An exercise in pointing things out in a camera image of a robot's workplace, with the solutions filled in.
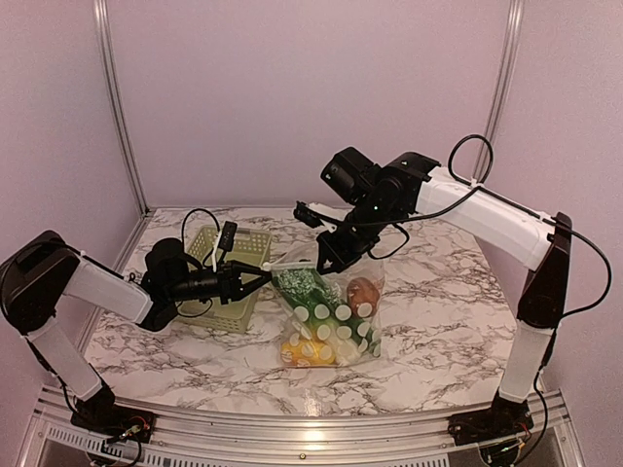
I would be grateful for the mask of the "green perforated plastic basket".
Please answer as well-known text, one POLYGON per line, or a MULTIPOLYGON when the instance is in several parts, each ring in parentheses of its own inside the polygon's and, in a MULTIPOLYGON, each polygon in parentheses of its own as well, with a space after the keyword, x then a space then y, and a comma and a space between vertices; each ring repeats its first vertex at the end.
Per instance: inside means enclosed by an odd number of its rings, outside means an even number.
POLYGON ((226 222, 223 231, 203 226, 186 249, 202 267, 189 265, 190 278, 178 291, 178 319, 187 324, 243 334, 259 289, 271 275, 262 270, 269 260, 272 235, 226 222))

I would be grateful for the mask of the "brown orange round toy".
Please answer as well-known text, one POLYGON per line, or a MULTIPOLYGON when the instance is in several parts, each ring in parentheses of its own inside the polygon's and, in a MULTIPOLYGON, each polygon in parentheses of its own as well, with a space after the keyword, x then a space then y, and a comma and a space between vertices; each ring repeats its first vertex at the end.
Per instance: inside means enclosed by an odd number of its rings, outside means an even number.
POLYGON ((378 311, 381 292, 365 277, 356 277, 347 286, 347 302, 353 313, 360 318, 369 318, 378 311))

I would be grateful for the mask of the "green bok choy toy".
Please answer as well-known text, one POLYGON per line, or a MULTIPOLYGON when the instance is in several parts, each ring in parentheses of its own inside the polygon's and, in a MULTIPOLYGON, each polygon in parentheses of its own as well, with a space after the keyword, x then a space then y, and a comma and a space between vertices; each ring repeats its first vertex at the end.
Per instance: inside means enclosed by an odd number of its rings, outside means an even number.
POLYGON ((279 270, 274 274, 273 285, 285 302, 291 325, 281 345, 323 342, 335 352, 335 367, 353 365, 362 357, 337 335, 338 321, 349 319, 353 311, 315 269, 279 270))

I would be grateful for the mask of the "clear zip top bag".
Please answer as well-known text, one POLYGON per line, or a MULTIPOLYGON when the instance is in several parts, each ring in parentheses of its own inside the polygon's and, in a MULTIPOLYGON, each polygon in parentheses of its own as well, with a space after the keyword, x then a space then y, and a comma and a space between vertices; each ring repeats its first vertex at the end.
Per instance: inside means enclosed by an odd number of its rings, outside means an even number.
POLYGON ((320 274, 317 246, 307 243, 262 269, 287 314, 280 344, 285 367, 350 367, 382 353, 385 269, 363 258, 344 272, 320 274))

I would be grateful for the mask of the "bright green pepper toy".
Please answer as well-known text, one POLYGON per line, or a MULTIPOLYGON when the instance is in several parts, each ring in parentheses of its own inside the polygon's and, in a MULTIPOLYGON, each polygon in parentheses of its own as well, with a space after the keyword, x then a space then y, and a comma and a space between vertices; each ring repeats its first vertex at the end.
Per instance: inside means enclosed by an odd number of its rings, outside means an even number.
POLYGON ((376 316, 359 317, 353 314, 347 320, 339 320, 338 337, 359 354, 370 353, 379 345, 381 329, 376 316))

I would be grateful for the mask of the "yellow lemon toy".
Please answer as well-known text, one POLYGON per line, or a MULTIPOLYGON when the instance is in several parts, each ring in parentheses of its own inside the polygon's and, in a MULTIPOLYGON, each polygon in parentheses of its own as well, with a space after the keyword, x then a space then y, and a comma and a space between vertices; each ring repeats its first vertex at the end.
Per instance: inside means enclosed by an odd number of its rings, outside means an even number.
POLYGON ((281 361, 290 367, 331 367, 336 365, 333 349, 316 341, 301 341, 296 345, 285 342, 280 350, 281 361))

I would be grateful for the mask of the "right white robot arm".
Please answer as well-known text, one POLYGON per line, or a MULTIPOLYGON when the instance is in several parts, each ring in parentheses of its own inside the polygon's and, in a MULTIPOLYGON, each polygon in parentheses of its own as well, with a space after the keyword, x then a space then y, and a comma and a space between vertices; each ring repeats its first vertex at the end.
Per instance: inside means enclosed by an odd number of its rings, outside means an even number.
POLYGON ((508 253, 528 270, 517 308, 518 329, 497 394, 482 426, 501 436, 520 419, 524 402, 563 317, 570 263, 570 219, 531 214, 478 182, 460 182, 440 162, 407 152, 379 166, 348 147, 321 173, 325 183, 351 205, 338 218, 320 203, 309 208, 316 225, 320 273, 342 272, 378 243, 387 225, 439 218, 508 253))

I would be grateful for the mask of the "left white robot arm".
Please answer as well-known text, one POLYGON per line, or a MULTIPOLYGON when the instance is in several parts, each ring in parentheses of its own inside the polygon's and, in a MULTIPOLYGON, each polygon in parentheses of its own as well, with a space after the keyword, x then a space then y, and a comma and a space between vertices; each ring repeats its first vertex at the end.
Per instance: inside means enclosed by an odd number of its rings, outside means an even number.
POLYGON ((147 253, 145 265, 140 281, 130 282, 68 245, 56 232, 45 231, 1 267, 4 317, 103 433, 122 426, 123 412, 112 390, 59 325, 59 302, 78 300, 143 330, 159 332, 177 317, 183 302, 239 302, 272 279, 269 271, 237 260, 204 267, 173 237, 159 240, 147 253))

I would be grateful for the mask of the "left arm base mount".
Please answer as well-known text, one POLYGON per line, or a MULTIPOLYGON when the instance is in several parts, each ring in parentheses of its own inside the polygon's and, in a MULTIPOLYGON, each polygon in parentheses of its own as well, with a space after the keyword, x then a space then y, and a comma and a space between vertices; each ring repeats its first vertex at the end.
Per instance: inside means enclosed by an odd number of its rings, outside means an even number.
POLYGON ((155 421, 152 412, 118 405, 106 383, 89 399, 75 397, 71 417, 73 425, 107 435, 115 442, 132 435, 140 443, 148 443, 155 421))

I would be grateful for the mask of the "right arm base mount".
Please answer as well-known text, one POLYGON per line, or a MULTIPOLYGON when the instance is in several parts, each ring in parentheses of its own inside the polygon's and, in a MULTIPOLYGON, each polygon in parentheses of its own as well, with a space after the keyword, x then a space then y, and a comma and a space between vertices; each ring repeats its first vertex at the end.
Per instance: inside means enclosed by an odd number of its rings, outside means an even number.
POLYGON ((448 433, 457 446, 464 446, 531 431, 533 427, 527 400, 512 402, 496 392, 486 409, 451 415, 448 433))

